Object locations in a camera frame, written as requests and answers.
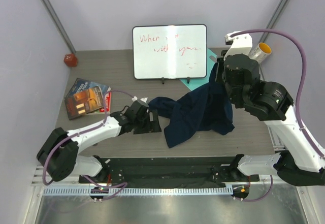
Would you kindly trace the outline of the dark blue t shirt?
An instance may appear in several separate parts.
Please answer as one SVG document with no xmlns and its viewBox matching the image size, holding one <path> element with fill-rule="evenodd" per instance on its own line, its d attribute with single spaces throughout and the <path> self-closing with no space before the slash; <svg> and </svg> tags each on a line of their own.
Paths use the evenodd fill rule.
<svg viewBox="0 0 325 224">
<path fill-rule="evenodd" d="M 189 140 L 196 132 L 215 131 L 226 135 L 234 130 L 233 110 L 225 88 L 215 81 L 218 64 L 209 81 L 178 100 L 156 97 L 149 108 L 170 123 L 164 129 L 167 146 L 173 148 Z"/>
</svg>

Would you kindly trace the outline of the red paperback book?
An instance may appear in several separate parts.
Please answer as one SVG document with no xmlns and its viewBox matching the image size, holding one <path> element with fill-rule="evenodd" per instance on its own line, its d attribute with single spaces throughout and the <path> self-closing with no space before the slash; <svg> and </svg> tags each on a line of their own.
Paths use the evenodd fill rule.
<svg viewBox="0 0 325 224">
<path fill-rule="evenodd" d="M 100 113 L 110 113 L 111 110 L 111 93 L 105 95 L 105 106 L 100 109 Z"/>
</svg>

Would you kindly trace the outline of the white whiteboard with red writing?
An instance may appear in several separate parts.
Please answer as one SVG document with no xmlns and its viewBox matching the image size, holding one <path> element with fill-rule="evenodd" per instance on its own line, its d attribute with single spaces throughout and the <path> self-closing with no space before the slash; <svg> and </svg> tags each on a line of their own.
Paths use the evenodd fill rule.
<svg viewBox="0 0 325 224">
<path fill-rule="evenodd" d="M 207 27 L 204 24 L 135 26 L 132 29 L 134 77 L 204 78 L 207 75 Z"/>
</svg>

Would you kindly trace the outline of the dark orange cover book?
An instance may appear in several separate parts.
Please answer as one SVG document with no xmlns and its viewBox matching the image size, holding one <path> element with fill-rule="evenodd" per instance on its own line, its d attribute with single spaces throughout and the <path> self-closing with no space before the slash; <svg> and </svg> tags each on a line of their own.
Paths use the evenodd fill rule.
<svg viewBox="0 0 325 224">
<path fill-rule="evenodd" d="M 103 107 L 103 94 L 99 86 L 91 87 L 64 99 L 69 120 L 97 111 Z"/>
</svg>

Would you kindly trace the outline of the blue nineteen eighty-four book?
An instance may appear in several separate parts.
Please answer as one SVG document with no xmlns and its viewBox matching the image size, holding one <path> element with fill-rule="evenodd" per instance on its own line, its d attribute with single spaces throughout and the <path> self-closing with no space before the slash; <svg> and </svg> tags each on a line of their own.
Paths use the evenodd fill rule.
<svg viewBox="0 0 325 224">
<path fill-rule="evenodd" d="M 75 80 L 73 86 L 71 87 L 71 89 L 67 93 L 67 96 L 68 97 L 73 96 L 76 93 L 82 92 L 84 90 L 87 90 L 87 89 L 95 87 L 95 86 L 99 86 L 101 88 L 102 93 L 106 93 L 108 90 L 111 89 L 109 86 L 104 85 L 104 84 L 89 81 L 89 80 L 86 80 L 86 79 L 77 78 Z"/>
</svg>

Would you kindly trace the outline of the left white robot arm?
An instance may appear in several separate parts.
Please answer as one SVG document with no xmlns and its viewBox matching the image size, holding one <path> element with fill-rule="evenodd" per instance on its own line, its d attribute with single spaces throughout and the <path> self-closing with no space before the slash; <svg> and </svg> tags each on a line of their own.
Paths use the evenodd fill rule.
<svg viewBox="0 0 325 224">
<path fill-rule="evenodd" d="M 70 175 L 79 175 L 94 182 L 104 182 L 110 173 L 109 166 L 97 155 L 85 157 L 81 152 L 103 140 L 123 134 L 160 133 L 158 112 L 150 109 L 143 100 L 135 100 L 126 111 L 105 115 L 103 120 L 80 129 L 65 131 L 54 129 L 37 154 L 43 166 L 45 185 L 60 182 Z"/>
</svg>

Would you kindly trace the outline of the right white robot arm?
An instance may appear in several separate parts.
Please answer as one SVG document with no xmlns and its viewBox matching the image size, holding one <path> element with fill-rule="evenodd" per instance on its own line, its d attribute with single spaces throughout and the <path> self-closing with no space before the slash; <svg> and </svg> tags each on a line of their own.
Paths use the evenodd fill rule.
<svg viewBox="0 0 325 224">
<path fill-rule="evenodd" d="M 245 54 L 217 58 L 216 82 L 224 86 L 236 108 L 264 122 L 285 147 L 271 155 L 237 155 L 229 168 L 232 179 L 271 175 L 293 186 L 324 185 L 324 148 L 309 143 L 283 85 L 261 80 L 257 61 Z"/>
</svg>

